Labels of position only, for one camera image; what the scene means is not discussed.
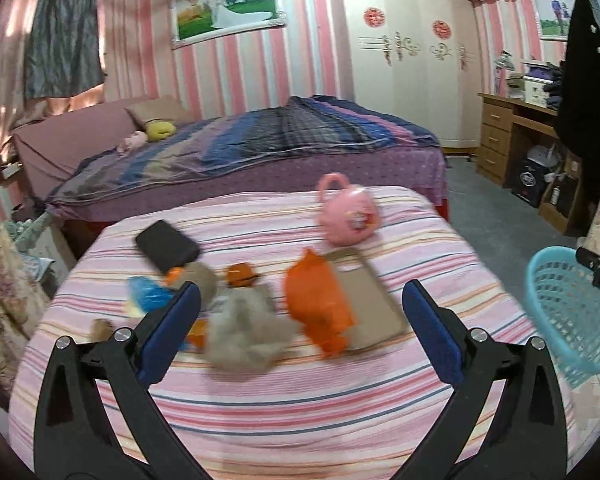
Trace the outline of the brown paper ball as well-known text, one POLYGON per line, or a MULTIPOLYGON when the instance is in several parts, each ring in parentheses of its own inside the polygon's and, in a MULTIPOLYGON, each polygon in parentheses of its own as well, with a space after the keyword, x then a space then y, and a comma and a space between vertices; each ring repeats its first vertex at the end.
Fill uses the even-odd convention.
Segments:
POLYGON ((91 341, 101 342, 108 340, 114 333, 114 326, 106 318, 96 318, 91 325, 91 341))

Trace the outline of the blue plastic bag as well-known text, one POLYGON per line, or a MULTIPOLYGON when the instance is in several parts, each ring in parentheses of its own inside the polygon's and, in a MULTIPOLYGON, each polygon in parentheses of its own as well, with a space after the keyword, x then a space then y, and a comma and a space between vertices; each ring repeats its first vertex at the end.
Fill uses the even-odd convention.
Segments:
POLYGON ((146 278, 132 276, 128 279, 129 304, 141 314, 165 307, 174 297, 174 290, 146 278))

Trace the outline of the beige cloth pouch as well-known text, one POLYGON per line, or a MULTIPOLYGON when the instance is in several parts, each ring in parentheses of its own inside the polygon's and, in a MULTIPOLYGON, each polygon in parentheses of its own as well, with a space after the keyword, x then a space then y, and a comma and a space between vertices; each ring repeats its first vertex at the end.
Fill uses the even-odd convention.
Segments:
POLYGON ((208 317, 204 355, 229 372, 264 372, 287 351, 301 324, 276 311, 267 284, 224 287, 208 317))

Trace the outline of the orange plastic cup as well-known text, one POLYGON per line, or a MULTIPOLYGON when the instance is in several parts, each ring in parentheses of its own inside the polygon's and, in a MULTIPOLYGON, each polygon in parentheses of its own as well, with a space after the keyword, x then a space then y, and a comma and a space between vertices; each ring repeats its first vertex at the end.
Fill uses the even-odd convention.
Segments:
POLYGON ((226 284, 228 287, 252 287, 259 278, 260 274, 246 262, 232 264, 226 270, 226 284))

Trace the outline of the orange plastic bag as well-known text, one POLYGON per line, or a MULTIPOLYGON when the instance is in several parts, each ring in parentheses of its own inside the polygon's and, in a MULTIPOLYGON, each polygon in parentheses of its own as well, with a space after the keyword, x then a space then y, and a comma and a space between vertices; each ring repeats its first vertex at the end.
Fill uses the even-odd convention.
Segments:
POLYGON ((324 358, 347 350, 347 331, 355 326, 355 318, 323 256, 306 249, 286 273, 284 294, 289 315, 302 324, 303 333, 321 349, 324 358))

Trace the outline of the light blue plastic laundry basket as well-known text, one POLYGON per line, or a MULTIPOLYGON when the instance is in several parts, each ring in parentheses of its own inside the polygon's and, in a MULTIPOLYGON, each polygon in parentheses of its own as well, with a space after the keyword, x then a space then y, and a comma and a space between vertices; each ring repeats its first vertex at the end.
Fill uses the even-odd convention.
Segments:
POLYGON ((524 310, 571 388, 600 374, 600 288, 564 246, 539 250, 524 277, 524 310))

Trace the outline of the black box under desk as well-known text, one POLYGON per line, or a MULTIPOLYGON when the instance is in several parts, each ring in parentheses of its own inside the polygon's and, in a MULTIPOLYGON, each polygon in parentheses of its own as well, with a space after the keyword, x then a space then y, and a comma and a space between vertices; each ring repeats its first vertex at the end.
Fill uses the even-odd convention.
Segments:
POLYGON ((543 164, 528 158, 521 159, 510 180, 512 194, 531 207, 538 208, 548 187, 546 176, 551 172, 552 170, 543 164))

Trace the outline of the floral curtain left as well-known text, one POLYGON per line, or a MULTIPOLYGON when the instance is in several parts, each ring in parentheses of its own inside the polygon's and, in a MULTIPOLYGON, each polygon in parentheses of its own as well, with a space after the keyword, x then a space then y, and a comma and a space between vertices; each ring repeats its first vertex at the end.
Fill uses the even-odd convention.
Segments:
POLYGON ((0 220, 0 405, 8 404, 24 350, 50 300, 24 268, 0 220))

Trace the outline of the black hanging coat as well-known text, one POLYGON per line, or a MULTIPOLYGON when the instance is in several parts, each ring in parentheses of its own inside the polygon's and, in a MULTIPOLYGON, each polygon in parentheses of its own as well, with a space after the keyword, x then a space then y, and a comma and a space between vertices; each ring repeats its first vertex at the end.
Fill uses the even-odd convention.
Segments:
POLYGON ((581 218, 600 202, 600 5, 574 0, 555 131, 581 162, 581 218))

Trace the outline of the wooden desk with drawers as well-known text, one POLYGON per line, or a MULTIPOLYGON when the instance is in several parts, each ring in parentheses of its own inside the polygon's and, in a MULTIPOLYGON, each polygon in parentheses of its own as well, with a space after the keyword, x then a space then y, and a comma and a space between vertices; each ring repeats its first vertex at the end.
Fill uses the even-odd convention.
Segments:
POLYGON ((548 187, 536 208, 564 235, 584 232, 581 218, 581 162, 558 140, 557 113, 524 101, 483 93, 477 172, 510 190, 516 165, 528 158, 550 168, 548 187))

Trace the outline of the white box on desk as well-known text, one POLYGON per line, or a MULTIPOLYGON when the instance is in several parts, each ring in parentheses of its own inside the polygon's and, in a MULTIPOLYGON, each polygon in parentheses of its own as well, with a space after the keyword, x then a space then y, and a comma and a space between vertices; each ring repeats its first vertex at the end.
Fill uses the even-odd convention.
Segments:
POLYGON ((544 90, 547 84, 551 84, 550 79, 523 76, 524 82, 524 102, 539 107, 547 107, 547 100, 550 95, 544 90))

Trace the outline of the brown phone case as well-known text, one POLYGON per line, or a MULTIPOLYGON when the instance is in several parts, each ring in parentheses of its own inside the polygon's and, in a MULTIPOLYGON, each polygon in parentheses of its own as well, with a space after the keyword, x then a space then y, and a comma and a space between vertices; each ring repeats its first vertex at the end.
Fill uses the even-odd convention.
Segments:
POLYGON ((344 333, 349 352, 377 347, 407 332, 402 308, 362 252, 353 247, 340 248, 324 258, 335 273, 354 318, 354 325, 344 333))

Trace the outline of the black wallet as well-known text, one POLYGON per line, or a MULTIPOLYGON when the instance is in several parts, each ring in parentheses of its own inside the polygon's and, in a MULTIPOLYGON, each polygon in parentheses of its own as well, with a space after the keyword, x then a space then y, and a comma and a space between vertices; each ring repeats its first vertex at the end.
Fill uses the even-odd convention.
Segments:
POLYGON ((158 220, 139 232, 134 242, 140 253, 162 274, 198 259, 200 246, 171 223, 158 220))

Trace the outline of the desk lamp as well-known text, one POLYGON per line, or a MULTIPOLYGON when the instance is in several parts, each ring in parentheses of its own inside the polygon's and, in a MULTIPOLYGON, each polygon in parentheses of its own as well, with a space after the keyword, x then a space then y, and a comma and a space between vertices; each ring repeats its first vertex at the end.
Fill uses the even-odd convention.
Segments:
POLYGON ((496 96, 505 96, 504 84, 506 84, 506 74, 515 69, 513 57, 508 51, 501 50, 494 58, 493 65, 494 94, 496 96))

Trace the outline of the pink cartoon mug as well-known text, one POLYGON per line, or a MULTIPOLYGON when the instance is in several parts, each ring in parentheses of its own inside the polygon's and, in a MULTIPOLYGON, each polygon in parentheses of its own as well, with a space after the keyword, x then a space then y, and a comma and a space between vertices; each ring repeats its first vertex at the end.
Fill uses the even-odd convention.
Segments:
POLYGON ((344 174, 325 174, 316 192, 320 204, 317 222, 329 244, 353 246, 380 228, 380 213, 372 194, 364 186, 351 184, 344 174))

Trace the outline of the small framed photo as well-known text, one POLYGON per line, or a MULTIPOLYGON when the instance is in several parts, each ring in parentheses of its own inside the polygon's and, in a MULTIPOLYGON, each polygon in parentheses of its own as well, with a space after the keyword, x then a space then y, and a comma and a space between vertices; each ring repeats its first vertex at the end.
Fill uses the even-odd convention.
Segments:
POLYGON ((533 0, 542 40, 566 41, 574 0, 533 0))

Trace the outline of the large bed with plaid blanket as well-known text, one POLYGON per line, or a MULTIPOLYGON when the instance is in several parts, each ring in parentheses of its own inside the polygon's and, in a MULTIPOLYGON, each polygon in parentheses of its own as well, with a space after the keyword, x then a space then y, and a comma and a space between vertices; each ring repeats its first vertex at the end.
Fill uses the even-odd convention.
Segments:
POLYGON ((242 192, 312 191, 324 174, 410 188, 446 211, 445 157, 428 129, 334 96, 190 122, 126 155, 142 99, 109 102, 17 129, 33 197, 56 218, 114 223, 242 192))

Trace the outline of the white wardrobe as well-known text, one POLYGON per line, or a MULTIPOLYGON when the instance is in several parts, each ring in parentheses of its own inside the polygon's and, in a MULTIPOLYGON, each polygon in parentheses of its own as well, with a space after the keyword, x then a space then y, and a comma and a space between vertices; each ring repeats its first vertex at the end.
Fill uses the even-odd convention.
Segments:
POLYGON ((482 64, 469 0, 343 0, 354 99, 432 131, 451 151, 480 143, 482 64))

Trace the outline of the pink plush toy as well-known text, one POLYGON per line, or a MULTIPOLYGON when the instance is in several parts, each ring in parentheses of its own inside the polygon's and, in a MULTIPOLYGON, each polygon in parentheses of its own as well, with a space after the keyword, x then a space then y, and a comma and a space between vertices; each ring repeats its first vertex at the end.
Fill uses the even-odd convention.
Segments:
POLYGON ((139 150, 148 142, 147 134, 143 131, 135 131, 122 139, 116 148, 119 156, 126 156, 139 150))

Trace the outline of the yellow plush toy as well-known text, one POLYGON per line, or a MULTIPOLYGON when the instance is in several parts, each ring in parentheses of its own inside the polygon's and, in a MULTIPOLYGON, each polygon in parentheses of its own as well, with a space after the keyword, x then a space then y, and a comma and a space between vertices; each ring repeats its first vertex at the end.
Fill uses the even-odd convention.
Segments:
POLYGON ((145 125, 147 141, 151 143, 170 138, 176 133, 176 125, 166 120, 153 120, 145 125))

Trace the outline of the brown pillow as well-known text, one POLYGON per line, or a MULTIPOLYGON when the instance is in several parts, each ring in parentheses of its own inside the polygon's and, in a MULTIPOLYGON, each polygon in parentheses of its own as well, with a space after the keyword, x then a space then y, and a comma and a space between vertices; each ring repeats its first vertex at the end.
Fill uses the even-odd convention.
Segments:
POLYGON ((193 114, 174 96, 137 102, 128 106, 126 111, 142 128, 150 122, 170 122, 179 127, 195 120, 193 114))

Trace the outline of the dark grey window curtain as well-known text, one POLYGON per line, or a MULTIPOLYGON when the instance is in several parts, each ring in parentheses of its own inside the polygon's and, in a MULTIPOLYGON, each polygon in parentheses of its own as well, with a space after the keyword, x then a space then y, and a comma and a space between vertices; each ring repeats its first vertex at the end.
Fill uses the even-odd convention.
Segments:
POLYGON ((24 50, 24 98, 72 98, 103 82, 97 0, 38 0, 24 50))

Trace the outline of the framed wedding photo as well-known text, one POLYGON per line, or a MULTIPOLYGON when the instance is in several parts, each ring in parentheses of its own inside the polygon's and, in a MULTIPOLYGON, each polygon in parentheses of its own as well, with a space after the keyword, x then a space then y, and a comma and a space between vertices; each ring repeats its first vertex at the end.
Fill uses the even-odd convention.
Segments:
POLYGON ((171 0, 172 48, 287 25, 284 0, 171 0))

